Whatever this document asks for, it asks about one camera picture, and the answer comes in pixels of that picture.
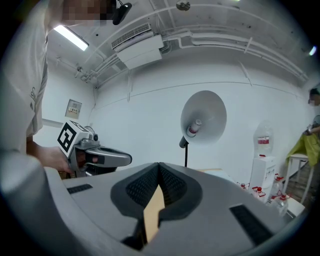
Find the megaphone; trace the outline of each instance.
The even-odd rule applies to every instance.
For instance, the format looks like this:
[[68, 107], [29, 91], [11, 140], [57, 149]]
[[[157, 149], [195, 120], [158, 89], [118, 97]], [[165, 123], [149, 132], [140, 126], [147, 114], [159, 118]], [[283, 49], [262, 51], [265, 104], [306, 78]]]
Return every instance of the megaphone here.
[[183, 137], [179, 145], [186, 149], [187, 166], [188, 144], [213, 144], [224, 133], [227, 124], [225, 104], [213, 91], [199, 91], [184, 105], [180, 124]]

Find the ceiling sensor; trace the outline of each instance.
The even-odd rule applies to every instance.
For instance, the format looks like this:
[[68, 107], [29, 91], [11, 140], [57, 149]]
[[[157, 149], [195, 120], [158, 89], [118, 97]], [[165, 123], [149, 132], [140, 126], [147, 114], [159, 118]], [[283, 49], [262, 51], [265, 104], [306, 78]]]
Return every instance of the ceiling sensor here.
[[189, 11], [190, 9], [190, 2], [188, 2], [187, 0], [180, 0], [176, 3], [176, 7], [180, 10], [180, 11]]

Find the green cloth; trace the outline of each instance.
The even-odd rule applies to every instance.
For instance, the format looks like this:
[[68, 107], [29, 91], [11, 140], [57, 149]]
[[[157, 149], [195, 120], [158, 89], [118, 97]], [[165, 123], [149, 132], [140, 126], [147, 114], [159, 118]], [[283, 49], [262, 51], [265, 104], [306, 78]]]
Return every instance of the green cloth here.
[[318, 163], [320, 156], [320, 141], [317, 135], [312, 134], [310, 136], [302, 134], [298, 142], [291, 149], [286, 156], [285, 163], [288, 165], [290, 156], [294, 154], [303, 154], [308, 157], [309, 165], [315, 166]]

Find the white shirt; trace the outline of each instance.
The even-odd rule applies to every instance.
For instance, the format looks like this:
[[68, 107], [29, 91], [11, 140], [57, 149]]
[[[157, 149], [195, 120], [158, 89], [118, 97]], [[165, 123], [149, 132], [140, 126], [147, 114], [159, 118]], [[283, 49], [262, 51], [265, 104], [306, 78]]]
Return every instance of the white shirt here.
[[47, 1], [40, 1], [12, 38], [0, 65], [0, 148], [26, 152], [26, 138], [42, 128], [47, 84]]

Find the ceiling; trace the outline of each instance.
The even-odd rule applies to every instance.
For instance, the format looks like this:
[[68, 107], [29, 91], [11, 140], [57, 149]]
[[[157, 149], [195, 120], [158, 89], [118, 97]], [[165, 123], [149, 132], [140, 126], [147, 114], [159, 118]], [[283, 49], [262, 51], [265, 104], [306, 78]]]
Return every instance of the ceiling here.
[[[313, 65], [312, 57], [308, 56], [308, 53], [313, 45], [287, 11], [271, 0], [190, 0], [189, 11], [178, 10], [175, 7], [177, 0], [128, 2], [132, 4], [132, 9], [118, 26], [113, 25], [112, 21], [107, 21], [104, 26], [71, 27], [89, 43], [85, 51], [53, 30], [48, 35], [49, 59], [58, 60], [70, 72], [77, 74], [79, 79], [96, 87], [101, 86], [109, 78], [126, 70], [121, 61], [115, 61], [102, 72], [93, 72], [115, 53], [111, 48], [111, 42], [139, 25], [150, 23], [152, 30], [161, 34], [162, 38], [188, 30], [192, 33], [236, 36], [248, 41], [252, 38], [252, 41], [274, 51], [275, 58], [281, 55], [288, 59], [303, 71], [303, 78], [308, 79], [308, 72]], [[173, 8], [153, 13], [154, 10], [167, 7]], [[183, 40], [185, 44], [190, 42], [187, 38]], [[235, 43], [243, 44], [244, 47], [248, 44], [238, 41]], [[172, 50], [179, 49], [177, 41], [173, 40], [171, 44]]]

